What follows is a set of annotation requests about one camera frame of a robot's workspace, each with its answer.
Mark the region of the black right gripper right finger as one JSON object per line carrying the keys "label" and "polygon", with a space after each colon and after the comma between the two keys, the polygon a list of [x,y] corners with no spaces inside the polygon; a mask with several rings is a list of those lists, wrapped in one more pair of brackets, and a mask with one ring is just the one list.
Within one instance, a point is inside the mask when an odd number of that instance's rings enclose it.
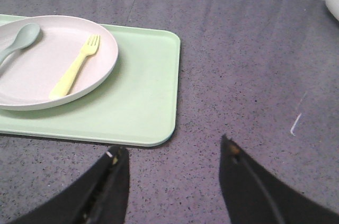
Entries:
{"label": "black right gripper right finger", "polygon": [[232,223],[325,223],[326,210],[282,183],[226,136],[219,182]]}

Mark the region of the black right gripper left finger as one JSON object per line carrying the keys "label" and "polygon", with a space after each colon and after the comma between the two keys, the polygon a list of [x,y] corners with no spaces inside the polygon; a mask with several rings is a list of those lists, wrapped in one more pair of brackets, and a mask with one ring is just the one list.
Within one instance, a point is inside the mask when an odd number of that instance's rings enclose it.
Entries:
{"label": "black right gripper left finger", "polygon": [[13,222],[124,223],[129,187],[129,153],[113,146],[68,188]]}

